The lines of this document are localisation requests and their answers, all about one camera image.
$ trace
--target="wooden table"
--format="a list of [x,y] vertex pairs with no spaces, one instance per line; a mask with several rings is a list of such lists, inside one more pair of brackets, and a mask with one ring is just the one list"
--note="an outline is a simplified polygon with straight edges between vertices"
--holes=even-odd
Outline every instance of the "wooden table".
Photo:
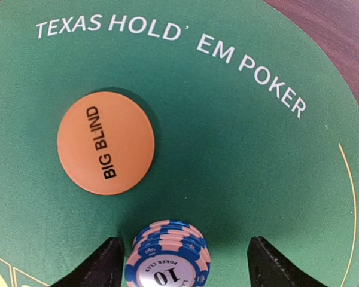
[[265,0],[328,55],[359,103],[359,0]]

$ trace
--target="orange button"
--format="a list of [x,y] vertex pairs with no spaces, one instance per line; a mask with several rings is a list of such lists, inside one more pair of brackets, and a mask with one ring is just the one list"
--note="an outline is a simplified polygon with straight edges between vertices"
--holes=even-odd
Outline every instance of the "orange button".
[[90,94],[70,107],[57,136],[68,176],[91,193],[123,193],[148,172],[154,133],[145,112],[117,93]]

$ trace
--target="blue poker chip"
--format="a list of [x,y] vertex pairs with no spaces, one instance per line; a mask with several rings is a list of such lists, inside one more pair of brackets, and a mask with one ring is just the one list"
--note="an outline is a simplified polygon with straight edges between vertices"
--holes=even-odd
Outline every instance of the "blue poker chip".
[[148,246],[134,250],[125,269],[129,287],[202,287],[208,275],[209,264],[198,251],[166,240],[152,240]]
[[181,226],[181,227],[189,228],[198,237],[203,238],[202,233],[197,228],[192,226],[191,224],[188,224],[188,223],[185,223],[185,222],[182,222],[182,221],[179,221],[179,220],[162,220],[162,221],[152,223],[149,226],[147,226],[146,228],[144,228],[143,230],[141,230],[137,234],[134,243],[137,242],[139,239],[141,239],[141,237],[143,237],[144,234],[146,234],[147,232],[149,232],[151,230],[160,229],[160,227],[163,227],[163,226],[172,226],[172,227]]
[[211,257],[207,248],[201,246],[199,242],[194,240],[194,238],[179,236],[179,234],[159,234],[154,237],[150,237],[148,240],[141,243],[141,245],[138,246],[138,249],[155,244],[157,241],[180,242],[183,246],[199,253],[206,263],[210,264],[211,262]]
[[179,224],[168,224],[168,225],[158,225],[156,227],[153,228],[149,228],[147,229],[145,232],[143,233],[139,233],[138,236],[136,237],[134,243],[133,243],[133,248],[141,241],[141,240],[145,240],[147,237],[151,236],[151,234],[157,234],[157,233],[164,233],[167,234],[169,232],[169,230],[181,230],[181,231],[185,231],[185,233],[188,233],[189,235],[193,235],[195,238],[197,238],[198,241],[200,241],[200,244],[207,248],[207,243],[205,238],[203,238],[203,236],[200,234],[200,232],[195,232],[194,227],[190,228],[188,226],[185,225],[179,225]]

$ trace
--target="green felt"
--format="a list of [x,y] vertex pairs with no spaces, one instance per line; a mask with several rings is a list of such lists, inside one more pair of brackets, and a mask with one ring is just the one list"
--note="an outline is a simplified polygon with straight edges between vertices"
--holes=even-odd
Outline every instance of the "green felt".
[[[44,36],[41,22],[101,14],[95,32]],[[113,14],[182,27],[176,41],[108,30]],[[206,33],[210,54],[197,50]],[[234,46],[229,64],[212,56]],[[261,86],[243,56],[271,71]],[[301,118],[269,86],[278,76],[307,104]],[[59,123],[81,97],[123,93],[147,113],[156,156],[133,190],[101,197],[77,187],[57,156]],[[359,107],[317,45],[261,0],[56,1],[0,3],[0,273],[52,284],[109,236],[133,237],[161,219],[180,219],[206,237],[207,286],[249,286],[246,249],[265,236],[328,286],[359,282]]]

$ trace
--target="gold line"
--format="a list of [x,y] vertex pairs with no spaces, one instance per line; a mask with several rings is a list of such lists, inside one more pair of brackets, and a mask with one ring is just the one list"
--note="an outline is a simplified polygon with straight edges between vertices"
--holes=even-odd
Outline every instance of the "gold line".
[[345,154],[341,144],[339,144],[339,149],[340,149],[340,152],[342,153],[343,159],[345,161],[348,176],[349,176],[349,180],[351,182],[352,195],[354,196],[354,213],[355,213],[354,214],[354,221],[355,221],[355,224],[354,224],[354,239],[352,241],[352,249],[351,249],[351,255],[349,257],[349,263],[348,263],[348,266],[347,266],[347,271],[346,271],[345,277],[343,278],[343,282],[342,282],[342,284],[340,286],[340,287],[343,287],[345,282],[346,282],[346,279],[347,279],[347,276],[348,276],[348,273],[349,273],[349,269],[351,267],[352,257],[354,256],[355,242],[356,242],[356,239],[357,239],[358,212],[357,212],[357,194],[355,193],[355,185],[354,185],[354,180],[352,178],[351,170],[349,168],[349,164],[348,164],[348,161],[347,161],[347,158],[346,158],[346,154]]
[[5,265],[7,265],[8,268],[10,269],[11,286],[13,286],[13,276],[12,276],[12,266],[11,266],[11,264],[9,264],[8,262],[6,262],[4,259],[1,259],[1,258],[0,258],[0,261],[3,262]]
[[19,272],[19,273],[21,273],[22,275],[24,275],[24,276],[26,276],[26,277],[28,277],[28,278],[31,278],[32,280],[34,280],[34,281],[36,281],[37,283],[40,283],[40,284],[42,284],[42,285],[44,285],[44,286],[46,286],[46,287],[49,286],[48,284],[46,284],[46,283],[44,283],[44,282],[42,282],[42,281],[40,281],[40,280],[38,280],[38,279],[32,277],[31,275],[26,274],[25,272],[21,271],[20,269],[18,269],[18,268],[16,268],[16,267],[13,267],[13,274],[14,274],[15,278],[16,278],[16,272]]

